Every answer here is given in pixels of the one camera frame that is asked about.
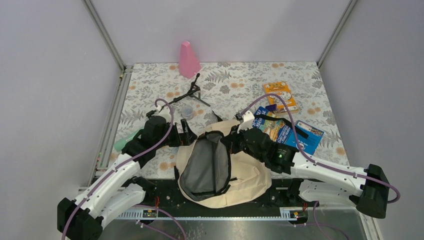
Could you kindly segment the cream canvas backpack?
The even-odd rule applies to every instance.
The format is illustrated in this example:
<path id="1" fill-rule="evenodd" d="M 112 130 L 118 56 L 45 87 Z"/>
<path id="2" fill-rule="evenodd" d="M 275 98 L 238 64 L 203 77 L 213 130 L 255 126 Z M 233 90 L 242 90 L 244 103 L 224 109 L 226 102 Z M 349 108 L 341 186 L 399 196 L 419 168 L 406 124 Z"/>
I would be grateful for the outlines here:
<path id="1" fill-rule="evenodd" d="M 219 121 L 191 145 L 179 147 L 175 178 L 186 199 L 219 209 L 252 201 L 271 187 L 273 171 L 244 152 L 230 154 L 221 141 L 233 130 L 249 129 L 258 128 L 240 129 L 236 120 Z"/>

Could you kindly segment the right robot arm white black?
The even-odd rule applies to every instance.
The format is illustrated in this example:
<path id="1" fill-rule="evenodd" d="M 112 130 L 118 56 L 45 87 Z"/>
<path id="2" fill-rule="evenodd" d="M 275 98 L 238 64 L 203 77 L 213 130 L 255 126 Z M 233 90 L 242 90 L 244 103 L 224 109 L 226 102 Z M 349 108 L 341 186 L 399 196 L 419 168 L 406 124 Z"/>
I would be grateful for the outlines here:
<path id="1" fill-rule="evenodd" d="M 383 169 L 375 164 L 367 168 L 339 165 L 312 158 L 295 147 L 277 143 L 257 128 L 232 130 L 221 142 L 230 153 L 243 152 L 266 168 L 292 179 L 315 179 L 335 187 L 335 191 L 298 184 L 287 191 L 287 201 L 299 206 L 304 201 L 335 201 L 354 206 L 359 212 L 377 219 L 387 215 L 390 183 Z"/>

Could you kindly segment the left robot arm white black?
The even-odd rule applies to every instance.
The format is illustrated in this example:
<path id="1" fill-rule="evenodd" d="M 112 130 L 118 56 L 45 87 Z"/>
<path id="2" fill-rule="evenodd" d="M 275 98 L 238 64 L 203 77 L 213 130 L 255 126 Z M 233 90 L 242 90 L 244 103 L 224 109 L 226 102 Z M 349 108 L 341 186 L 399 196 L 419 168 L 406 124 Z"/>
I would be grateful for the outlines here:
<path id="1" fill-rule="evenodd" d="M 63 240 L 97 240 L 110 222 L 137 204 L 155 200 L 152 184 L 134 175 L 164 146 L 189 146 L 197 135 L 185 119 L 178 131 L 172 119 L 150 117 L 117 160 L 91 186 L 74 199 L 63 198 L 57 206 L 57 229 Z"/>

